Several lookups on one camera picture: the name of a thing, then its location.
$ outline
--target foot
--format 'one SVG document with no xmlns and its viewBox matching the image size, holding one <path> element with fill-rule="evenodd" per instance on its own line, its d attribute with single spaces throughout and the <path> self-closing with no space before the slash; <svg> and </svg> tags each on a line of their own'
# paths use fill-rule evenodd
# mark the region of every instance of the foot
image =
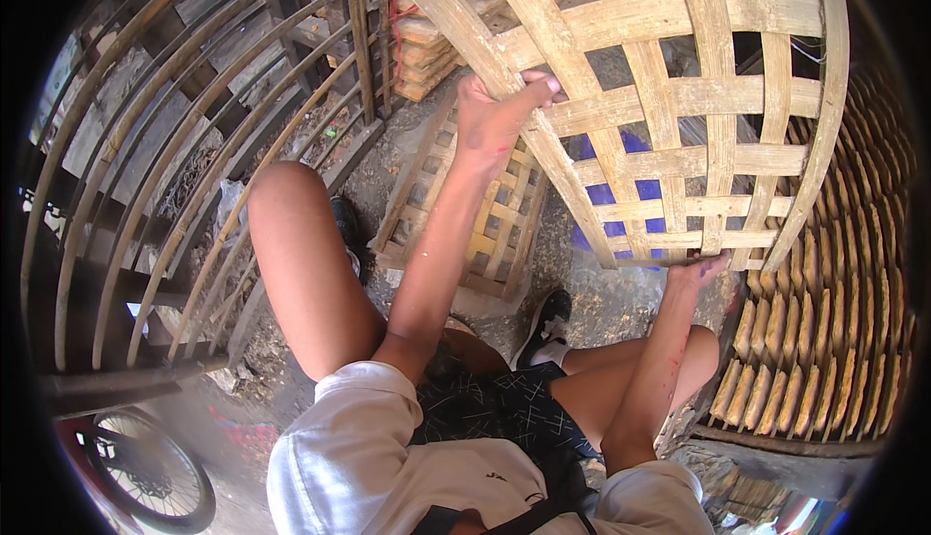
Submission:
<svg viewBox="0 0 931 535">
<path fill-rule="evenodd" d="M 530 336 L 518 349 L 517 355 L 511 360 L 511 369 L 526 369 L 538 365 L 534 360 L 542 349 L 549 349 L 550 343 L 565 345 L 562 328 L 569 322 L 573 312 L 573 298 L 562 288 L 558 288 L 546 295 L 543 302 L 536 308 L 533 321 L 530 322 Z M 558 349 L 556 354 L 565 355 L 565 347 Z"/>
<path fill-rule="evenodd" d="M 343 244 L 346 247 L 346 255 L 352 263 L 352 271 L 358 277 L 362 272 L 362 263 L 359 262 L 358 256 L 351 247 L 358 241 L 358 223 L 355 221 L 355 213 L 349 202 L 341 195 L 334 195 L 330 198 L 330 209 L 333 211 L 333 217 L 336 218 L 336 229 L 340 230 L 340 235 L 343 236 Z"/>
<path fill-rule="evenodd" d="M 330 198 L 330 208 L 333 211 L 333 217 L 336 218 L 336 227 L 343 236 L 343 242 L 347 246 L 355 245 L 358 240 L 358 222 L 355 221 L 352 206 L 343 196 L 334 195 Z"/>
</svg>

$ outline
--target knee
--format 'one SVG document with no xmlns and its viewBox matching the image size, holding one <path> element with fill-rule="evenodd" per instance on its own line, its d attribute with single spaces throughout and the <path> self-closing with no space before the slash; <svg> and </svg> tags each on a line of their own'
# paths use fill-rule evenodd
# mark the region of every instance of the knee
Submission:
<svg viewBox="0 0 931 535">
<path fill-rule="evenodd" d="M 718 371 L 718 337 L 711 329 L 693 324 L 689 330 L 689 341 L 685 346 L 686 358 L 692 361 L 695 373 L 702 384 L 709 381 Z"/>
<path fill-rule="evenodd" d="M 262 214 L 287 202 L 328 204 L 327 187 L 320 175 L 299 162 L 275 162 L 262 169 L 250 181 L 250 215 Z"/>
</svg>

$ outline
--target leg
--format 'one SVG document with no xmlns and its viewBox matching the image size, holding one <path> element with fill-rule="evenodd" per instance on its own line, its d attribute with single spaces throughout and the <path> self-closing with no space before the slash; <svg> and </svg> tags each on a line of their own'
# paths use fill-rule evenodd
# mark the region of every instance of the leg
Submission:
<svg viewBox="0 0 931 535">
<path fill-rule="evenodd" d="M 353 273 L 313 170 L 270 165 L 249 197 L 252 245 L 274 316 L 301 368 L 320 380 L 370 359 L 385 338 L 385 320 Z"/>
<path fill-rule="evenodd" d="M 573 417 L 596 450 L 600 451 L 601 438 L 621 404 L 646 342 L 639 339 L 572 350 L 563 361 L 563 369 L 566 373 L 570 370 L 577 373 L 550 383 L 550 394 Z M 717 369 L 718 339 L 705 327 L 692 325 L 669 411 L 705 385 Z"/>
</svg>

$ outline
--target bamboo drying rack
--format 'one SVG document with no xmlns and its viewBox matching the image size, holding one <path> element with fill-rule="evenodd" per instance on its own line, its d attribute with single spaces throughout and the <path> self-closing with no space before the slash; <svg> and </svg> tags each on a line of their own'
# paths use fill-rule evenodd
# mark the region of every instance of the bamboo drying rack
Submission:
<svg viewBox="0 0 931 535">
<path fill-rule="evenodd" d="M 846 93 L 849 33 L 844 0 L 598 0 L 561 11 L 554 0 L 507 0 L 521 26 L 492 35 L 464 0 L 414 0 L 495 98 L 518 92 L 516 73 L 548 64 L 569 97 L 534 111 L 521 131 L 529 152 L 585 233 L 604 268 L 669 265 L 687 250 L 735 248 L 732 270 L 774 271 L 818 196 L 831 161 Z M 760 32 L 765 74 L 736 76 L 732 34 Z M 669 78 L 659 40 L 693 35 L 698 78 Z M 820 80 L 792 75 L 789 36 L 823 40 Z M 635 84 L 602 91 L 585 52 L 620 45 Z M 762 114 L 759 144 L 737 145 L 738 114 Z M 682 147 L 677 117 L 706 116 L 708 145 Z M 783 144 L 789 116 L 816 120 L 811 141 Z M 645 121 L 653 150 L 626 154 L 616 127 Z M 596 159 L 573 162 L 560 137 L 587 133 Z M 756 176 L 752 195 L 733 195 L 734 175 Z M 685 178 L 707 177 L 706 195 L 686 197 Z M 801 177 L 794 196 L 777 179 Z M 661 200 L 641 201 L 640 179 L 658 179 Z M 616 203 L 594 205 L 586 188 L 607 183 Z M 704 217 L 701 231 L 687 216 Z M 726 229 L 728 216 L 746 216 Z M 782 218 L 767 228 L 767 217 Z M 665 233 L 645 220 L 662 217 Z M 606 222 L 626 235 L 609 238 Z M 754 248 L 769 249 L 752 259 Z M 653 259 L 653 250 L 663 257 Z"/>
</svg>

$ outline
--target wooden lattice frame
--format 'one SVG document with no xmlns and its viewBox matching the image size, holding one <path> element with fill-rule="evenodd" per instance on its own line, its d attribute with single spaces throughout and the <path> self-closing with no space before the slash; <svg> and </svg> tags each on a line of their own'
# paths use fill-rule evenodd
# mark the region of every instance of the wooden lattice frame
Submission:
<svg viewBox="0 0 931 535">
<path fill-rule="evenodd" d="M 455 155 L 456 115 L 455 89 L 450 89 L 399 179 L 401 186 L 375 238 L 372 249 L 383 268 L 403 270 L 411 259 Z M 546 174 L 526 148 L 518 139 L 505 171 L 485 192 L 459 281 L 508 303 L 518 292 L 546 195 Z"/>
<path fill-rule="evenodd" d="M 775 270 L 808 216 L 831 160 L 849 66 L 844 0 L 599 0 L 561 11 L 554 0 L 507 0 L 521 26 L 493 36 L 464 0 L 414 0 L 482 78 L 495 98 L 518 92 L 515 73 L 547 63 L 569 101 L 536 110 L 521 130 L 530 152 L 585 233 L 601 266 L 669 264 L 688 248 L 735 248 L 733 270 Z M 736 76 L 732 32 L 762 36 L 765 74 Z M 659 39 L 693 34 L 701 77 L 670 79 Z M 821 80 L 791 74 L 790 35 L 823 39 Z M 585 52 L 620 45 L 634 85 L 602 91 Z M 759 144 L 737 145 L 736 116 L 763 114 Z M 682 147 L 677 117 L 705 115 L 708 145 Z M 790 115 L 817 119 L 807 146 L 783 144 Z M 653 150 L 627 154 L 618 125 L 645 121 Z M 596 159 L 573 162 L 560 137 L 587 133 Z M 732 195 L 734 174 L 756 176 L 752 195 Z M 707 177 L 706 196 L 686 197 L 685 178 Z M 776 180 L 801 176 L 794 197 L 774 197 Z M 662 199 L 641 201 L 638 179 L 659 179 Z M 607 183 L 616 203 L 594 205 L 586 187 Z M 687 231 L 688 215 L 704 216 Z M 744 215 L 743 229 L 725 229 Z M 768 216 L 784 218 L 766 229 Z M 645 220 L 665 219 L 666 233 Z M 608 221 L 626 235 L 609 238 Z M 770 248 L 750 259 L 753 248 Z M 651 259 L 653 249 L 666 251 Z M 631 251 L 633 259 L 618 259 Z"/>
</svg>

